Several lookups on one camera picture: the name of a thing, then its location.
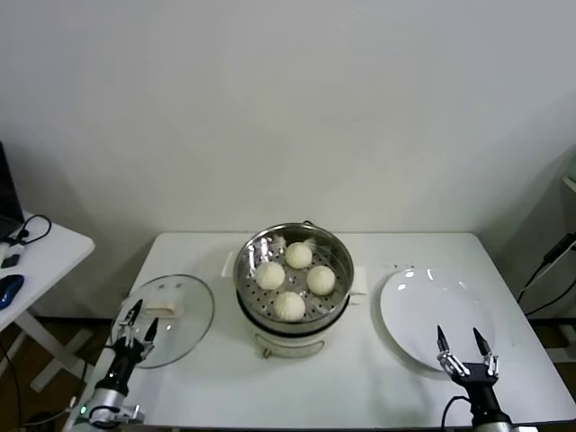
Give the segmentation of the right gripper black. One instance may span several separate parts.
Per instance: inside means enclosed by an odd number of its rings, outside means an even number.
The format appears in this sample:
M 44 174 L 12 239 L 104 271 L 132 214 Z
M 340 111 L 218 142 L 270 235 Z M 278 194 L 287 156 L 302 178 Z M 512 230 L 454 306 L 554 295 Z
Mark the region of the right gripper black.
M 464 388 L 474 419 L 499 419 L 502 413 L 493 387 L 499 376 L 499 359 L 491 351 L 488 341 L 475 328 L 474 338 L 484 364 L 463 363 L 451 352 L 441 327 L 436 328 L 437 361 L 452 381 Z

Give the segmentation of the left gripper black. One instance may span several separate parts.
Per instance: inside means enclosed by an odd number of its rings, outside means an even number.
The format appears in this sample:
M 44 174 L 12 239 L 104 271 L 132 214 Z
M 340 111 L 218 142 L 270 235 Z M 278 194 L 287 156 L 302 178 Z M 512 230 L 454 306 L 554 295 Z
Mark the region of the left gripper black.
M 127 392 L 134 368 L 143 361 L 143 356 L 147 356 L 153 349 L 158 332 L 158 318 L 153 319 L 142 342 L 134 340 L 134 324 L 140 315 L 142 304 L 142 299 L 136 301 L 119 321 L 119 339 L 112 345 L 114 358 L 103 379 L 96 384 L 97 389 Z

